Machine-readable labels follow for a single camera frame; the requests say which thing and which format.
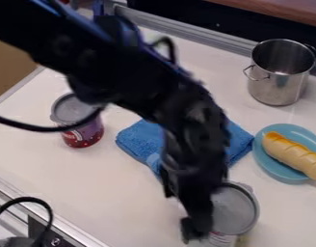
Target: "blue plate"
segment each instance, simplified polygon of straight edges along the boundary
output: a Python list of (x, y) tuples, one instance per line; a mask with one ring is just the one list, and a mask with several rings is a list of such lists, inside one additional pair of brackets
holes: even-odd
[(309, 130), (292, 124), (278, 123), (261, 129), (253, 141), (253, 155), (257, 163), (273, 178), (287, 183), (301, 183), (309, 179), (307, 175), (271, 158), (263, 149), (263, 136), (269, 131), (276, 131), (287, 139), (301, 143), (311, 151), (316, 151), (316, 135)]

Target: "baguette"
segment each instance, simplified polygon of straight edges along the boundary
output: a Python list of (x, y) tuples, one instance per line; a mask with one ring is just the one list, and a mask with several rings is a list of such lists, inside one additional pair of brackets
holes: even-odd
[(316, 152), (302, 144), (288, 140), (275, 131), (265, 134), (262, 146), (272, 158), (316, 179)]

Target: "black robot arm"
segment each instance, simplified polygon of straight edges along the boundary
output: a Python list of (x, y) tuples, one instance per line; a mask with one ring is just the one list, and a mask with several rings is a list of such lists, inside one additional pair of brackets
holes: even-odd
[[(202, 83), (177, 64), (170, 39), (147, 44), (125, 18), (91, 22), (54, 0), (0, 0), (0, 40), (65, 74), (82, 101), (114, 103), (161, 125), (166, 196), (176, 196), (188, 212), (185, 240), (208, 235), (214, 224), (210, 196), (227, 174), (226, 118)], [(155, 51), (159, 43), (168, 46), (169, 58)]]

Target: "pot handle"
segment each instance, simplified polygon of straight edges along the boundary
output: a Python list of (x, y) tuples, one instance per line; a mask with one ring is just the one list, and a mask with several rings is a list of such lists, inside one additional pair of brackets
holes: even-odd
[(316, 56), (316, 48), (310, 44), (305, 43), (304, 44), (311, 52)]
[(248, 69), (252, 69), (254, 68), (255, 65), (251, 65), (251, 66), (248, 66), (247, 68), (243, 69), (243, 73), (245, 74), (245, 76), (251, 80), (251, 81), (262, 81), (262, 80), (265, 80), (265, 79), (270, 79), (270, 75), (268, 74), (266, 77), (263, 77), (261, 79), (255, 79), (254, 77), (251, 77), (250, 75), (247, 74), (247, 70)]

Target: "countertop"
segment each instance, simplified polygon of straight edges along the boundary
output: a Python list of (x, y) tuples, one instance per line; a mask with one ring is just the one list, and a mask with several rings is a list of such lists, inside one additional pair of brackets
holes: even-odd
[(316, 0), (205, 0), (316, 26)]
[[(158, 33), (145, 30), (148, 39)], [(296, 104), (269, 107), (247, 91), (242, 73), (250, 59), (172, 37), (181, 64), (201, 78), (234, 122), (252, 134), (276, 123), (302, 125), (316, 133), (316, 77)], [(62, 75), (44, 70), (0, 104), (0, 114), (51, 125), (50, 107), (68, 92)], [(119, 131), (139, 117), (116, 106), (102, 113), (103, 139), (75, 150), (60, 134), (40, 134), (0, 124), (0, 178), (25, 193), (44, 198), (56, 213), (111, 247), (181, 247), (183, 211), (164, 198), (149, 169), (120, 150)], [(284, 184), (269, 177), (248, 154), (230, 178), (253, 187), (261, 215), (249, 247), (316, 247), (316, 182)]]

